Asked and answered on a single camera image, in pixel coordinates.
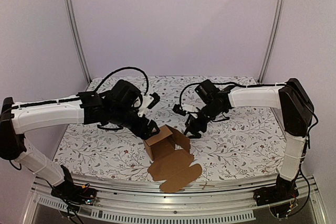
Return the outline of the brown cardboard box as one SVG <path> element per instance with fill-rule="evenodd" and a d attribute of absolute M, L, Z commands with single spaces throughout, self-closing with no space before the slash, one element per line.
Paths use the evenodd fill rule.
<path fill-rule="evenodd" d="M 164 193 L 175 193 L 197 180 L 202 174 L 200 164 L 190 153 L 190 139 L 179 130 L 164 125 L 157 135 L 144 140 L 145 150 L 152 161 L 148 173 Z"/>

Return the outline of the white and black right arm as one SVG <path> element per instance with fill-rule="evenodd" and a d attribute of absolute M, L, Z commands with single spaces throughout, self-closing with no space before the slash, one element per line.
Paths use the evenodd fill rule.
<path fill-rule="evenodd" d="M 263 206 L 297 197 L 296 180 L 310 148 L 312 121 L 318 120 L 300 81 L 291 78 L 283 83 L 245 86 L 225 82 L 224 88 L 219 89 L 218 83 L 207 79 L 194 85 L 204 107 L 198 109 L 180 102 L 173 109 L 175 113 L 188 116 L 184 133 L 190 133 L 192 138 L 200 138 L 207 131 L 209 122 L 234 108 L 266 107 L 281 111 L 286 140 L 282 168 L 275 185 L 256 189 L 254 200 L 258 206 Z"/>

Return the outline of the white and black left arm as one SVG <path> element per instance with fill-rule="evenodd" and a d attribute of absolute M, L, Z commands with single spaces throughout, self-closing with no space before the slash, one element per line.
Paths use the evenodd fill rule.
<path fill-rule="evenodd" d="M 76 185 L 69 169 L 53 162 L 40 152 L 25 133 L 67 124 L 98 124 L 100 128 L 112 123 L 126 128 L 136 137 L 147 140 L 159 133 L 145 112 L 160 100 L 157 93 L 142 95 L 126 93 L 120 97 L 112 91 L 80 92 L 66 98 L 33 103 L 14 102 L 8 97 L 1 111 L 1 158 L 25 166 L 51 187 L 51 195 L 66 203 L 92 205 L 97 190 L 89 184 Z"/>

